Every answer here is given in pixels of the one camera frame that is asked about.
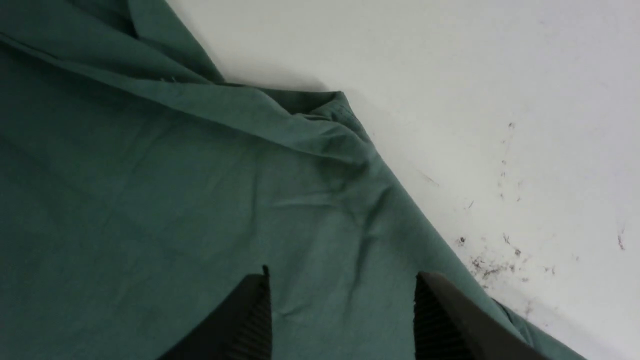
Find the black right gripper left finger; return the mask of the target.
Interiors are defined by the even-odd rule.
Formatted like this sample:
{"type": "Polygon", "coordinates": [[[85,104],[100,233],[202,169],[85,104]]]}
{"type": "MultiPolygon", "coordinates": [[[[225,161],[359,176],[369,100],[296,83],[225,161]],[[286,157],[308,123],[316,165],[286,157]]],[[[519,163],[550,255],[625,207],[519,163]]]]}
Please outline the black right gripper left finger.
{"type": "Polygon", "coordinates": [[[245,276],[230,294],[161,360],[271,360],[270,271],[245,276]]]}

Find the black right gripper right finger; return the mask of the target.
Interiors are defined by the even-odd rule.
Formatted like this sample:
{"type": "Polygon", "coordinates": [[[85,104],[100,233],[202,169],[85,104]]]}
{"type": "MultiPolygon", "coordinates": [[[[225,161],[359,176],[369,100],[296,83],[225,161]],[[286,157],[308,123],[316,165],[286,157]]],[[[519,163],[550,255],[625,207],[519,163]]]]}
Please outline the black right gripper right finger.
{"type": "Polygon", "coordinates": [[[544,360],[445,276],[418,272],[413,305],[416,360],[544,360]]]}

